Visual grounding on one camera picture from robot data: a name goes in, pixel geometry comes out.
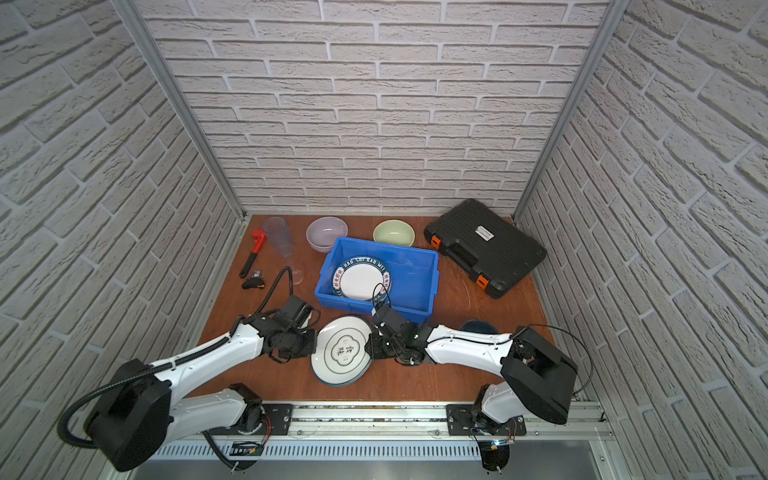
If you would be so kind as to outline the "light green bowl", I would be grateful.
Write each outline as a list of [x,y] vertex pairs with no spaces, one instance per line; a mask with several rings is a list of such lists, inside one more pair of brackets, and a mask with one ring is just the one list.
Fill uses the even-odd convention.
[[375,227],[373,240],[378,243],[412,247],[415,242],[415,231],[402,220],[389,219]]

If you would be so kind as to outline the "green rimmed white plate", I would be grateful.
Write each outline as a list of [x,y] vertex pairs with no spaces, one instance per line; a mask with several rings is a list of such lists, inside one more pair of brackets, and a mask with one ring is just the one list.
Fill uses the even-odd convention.
[[349,258],[332,275],[332,290],[336,296],[359,301],[370,302],[386,295],[391,283],[388,267],[370,256]]

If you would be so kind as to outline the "lavender bowl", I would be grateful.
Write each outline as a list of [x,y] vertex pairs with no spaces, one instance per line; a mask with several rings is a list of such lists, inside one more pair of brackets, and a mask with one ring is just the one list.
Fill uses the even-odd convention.
[[338,217],[321,217],[314,220],[306,230],[306,240],[310,247],[319,253],[332,250],[336,240],[346,237],[348,226]]

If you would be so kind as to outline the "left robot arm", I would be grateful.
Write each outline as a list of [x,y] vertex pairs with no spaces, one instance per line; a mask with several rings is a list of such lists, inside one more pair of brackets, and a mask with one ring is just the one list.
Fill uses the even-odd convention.
[[314,316],[313,307],[292,295],[279,309],[237,318],[227,333],[192,350],[150,364],[127,362],[95,398],[84,422],[89,441],[125,472],[189,435],[217,428],[250,434],[269,427],[262,399],[242,383],[203,396],[191,393],[263,355],[279,364],[310,356],[316,348]]

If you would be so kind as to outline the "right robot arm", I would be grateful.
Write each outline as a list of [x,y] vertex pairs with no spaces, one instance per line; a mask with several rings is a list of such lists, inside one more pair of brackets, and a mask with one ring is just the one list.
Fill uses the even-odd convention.
[[568,421],[578,367],[529,326],[501,334],[416,324],[381,303],[373,308],[372,330],[366,348],[376,360],[460,365],[502,379],[483,386],[471,408],[457,415],[454,423],[464,433],[513,436],[525,414],[555,425]]

